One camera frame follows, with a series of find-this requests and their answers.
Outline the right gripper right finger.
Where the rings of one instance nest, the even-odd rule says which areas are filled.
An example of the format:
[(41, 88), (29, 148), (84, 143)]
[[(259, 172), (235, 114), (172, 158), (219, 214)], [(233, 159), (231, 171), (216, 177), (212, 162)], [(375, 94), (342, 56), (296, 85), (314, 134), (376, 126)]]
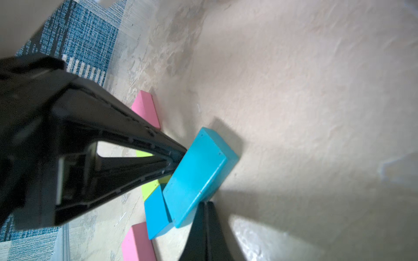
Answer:
[(232, 260), (214, 203), (199, 203), (179, 261)]

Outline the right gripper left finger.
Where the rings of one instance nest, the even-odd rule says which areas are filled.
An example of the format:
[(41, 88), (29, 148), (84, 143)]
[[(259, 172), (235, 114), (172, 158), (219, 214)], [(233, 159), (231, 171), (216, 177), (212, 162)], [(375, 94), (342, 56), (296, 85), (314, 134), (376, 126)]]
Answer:
[(1, 221), (63, 225), (172, 174), (186, 148), (41, 53), (1, 60)]

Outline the teal small block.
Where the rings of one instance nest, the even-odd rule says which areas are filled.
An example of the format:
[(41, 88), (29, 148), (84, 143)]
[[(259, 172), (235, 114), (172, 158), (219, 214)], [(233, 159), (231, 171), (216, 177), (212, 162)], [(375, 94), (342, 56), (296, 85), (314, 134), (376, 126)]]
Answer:
[(165, 186), (166, 184), (160, 184), (144, 202), (148, 238), (150, 240), (175, 228), (163, 196)]

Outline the pink block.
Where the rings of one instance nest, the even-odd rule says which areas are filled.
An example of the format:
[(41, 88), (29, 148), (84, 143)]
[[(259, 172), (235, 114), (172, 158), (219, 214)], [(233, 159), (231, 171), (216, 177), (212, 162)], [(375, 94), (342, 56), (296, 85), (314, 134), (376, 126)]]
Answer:
[(121, 248), (124, 261), (157, 261), (152, 241), (148, 238), (146, 222), (130, 227)]
[(141, 90), (136, 96), (131, 109), (141, 118), (143, 118), (147, 123), (157, 128), (158, 130), (161, 129), (156, 107), (150, 93)]

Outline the lime green block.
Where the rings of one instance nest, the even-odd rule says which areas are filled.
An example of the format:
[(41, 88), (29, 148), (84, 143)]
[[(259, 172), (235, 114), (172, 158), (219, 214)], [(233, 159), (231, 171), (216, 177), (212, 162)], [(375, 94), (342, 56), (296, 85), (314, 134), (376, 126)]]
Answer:
[[(151, 157), (153, 154), (136, 150), (136, 156), (139, 158), (145, 158), (145, 157)], [(154, 181), (148, 182), (141, 186), (142, 188), (142, 197), (143, 201), (145, 202), (149, 196), (157, 189), (158, 186), (161, 184), (167, 184), (169, 180), (171, 179), (171, 175), (165, 176), (160, 179), (156, 179)]]

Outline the teal long block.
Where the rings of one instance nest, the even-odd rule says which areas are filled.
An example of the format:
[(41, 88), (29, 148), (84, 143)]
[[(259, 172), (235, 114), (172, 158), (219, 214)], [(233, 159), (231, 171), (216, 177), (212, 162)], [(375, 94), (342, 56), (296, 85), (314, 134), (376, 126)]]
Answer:
[(216, 131), (201, 128), (163, 190), (175, 228), (193, 221), (198, 204), (212, 198), (238, 161)]

